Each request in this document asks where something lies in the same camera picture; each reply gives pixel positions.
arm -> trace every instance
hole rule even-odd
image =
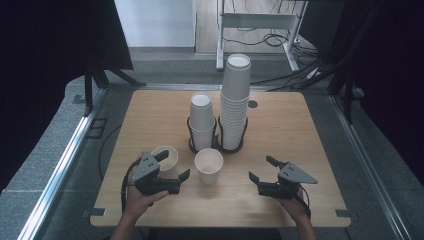
[[[137,167],[134,167],[131,171],[131,175],[135,173]],[[127,203],[122,213],[121,219],[116,226],[111,240],[119,239],[132,239],[135,224],[138,218],[143,215],[154,202],[161,200],[168,196],[167,191],[159,192],[151,196],[144,196],[134,186],[132,178],[128,178],[127,187]]]
[[[303,199],[303,192],[300,189],[297,193]],[[316,240],[317,236],[312,226],[311,220],[305,212],[303,206],[294,198],[277,199],[281,206],[289,213],[290,217],[296,223],[300,240]]]

wooden table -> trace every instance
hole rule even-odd
[[[191,176],[181,185],[179,195],[170,195],[149,208],[137,222],[139,226],[295,226],[278,202],[259,196],[256,185],[249,180],[248,172],[252,171],[261,181],[277,181],[278,168],[266,162],[267,155],[290,161],[318,180],[318,184],[303,185],[309,193],[314,226],[350,224],[349,217],[336,214],[336,210],[346,210],[346,206],[302,94],[252,92],[250,100],[258,106],[248,109],[249,125],[243,148],[235,154],[223,154],[219,179],[207,186],[199,180],[195,154],[188,147],[190,134],[186,121],[195,92],[134,92],[94,206],[106,211],[104,216],[91,216],[93,225],[117,225],[121,216],[120,187],[126,170],[141,151],[153,151],[163,145],[178,151],[178,172],[191,169]],[[209,91],[208,94],[218,118],[220,93]]]

stacked white cups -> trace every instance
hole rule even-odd
[[[198,92],[191,97],[189,125],[195,149],[200,151],[211,148],[215,134],[215,117],[208,94]]]
[[[218,143],[226,150],[237,149],[242,140],[250,96],[250,58],[244,54],[228,57],[221,89],[223,139]]]

aluminum frame rail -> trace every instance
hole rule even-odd
[[[296,59],[293,56],[293,44],[305,12],[307,1],[300,1],[300,8],[296,15],[281,14],[244,14],[225,13],[225,0],[221,0],[221,9],[218,15],[218,43],[216,48],[216,69],[221,71],[224,66],[224,28],[261,28],[261,29],[288,29],[291,31],[288,42],[283,44],[287,60],[293,72],[299,71]]]
[[[105,90],[99,89],[94,100],[94,109],[86,117],[82,117],[68,145],[65,148],[53,174],[51,175],[46,187],[44,188],[38,202],[32,210],[25,226],[23,227],[18,239],[34,239],[41,227],[52,203],[60,189],[66,173],[71,166],[74,157],[80,147],[84,136],[93,121],[93,116],[99,110],[99,103],[103,99]]]
[[[365,172],[365,175],[368,178],[368,181],[373,189],[377,200],[379,201],[381,208],[383,209],[384,214],[386,215],[387,221],[389,222],[395,236],[397,239],[411,239],[408,230],[406,229],[405,223],[400,215],[398,209],[393,203],[390,194],[378,176],[374,165],[371,162],[370,157],[367,154],[364,146],[362,145],[361,140],[359,139],[355,128],[352,124],[349,124],[348,120],[343,114],[343,107],[340,103],[338,97],[330,95],[330,101],[333,103],[333,106],[337,112],[339,120],[346,132],[347,137],[349,138],[350,143],[358,157],[358,160],[362,166],[362,169]]]

black curtain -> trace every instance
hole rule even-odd
[[[37,144],[69,81],[90,61],[132,63],[113,0],[1,1],[1,189]]]
[[[362,107],[422,184],[423,12],[420,1],[386,0],[353,64],[357,84],[365,93]]]

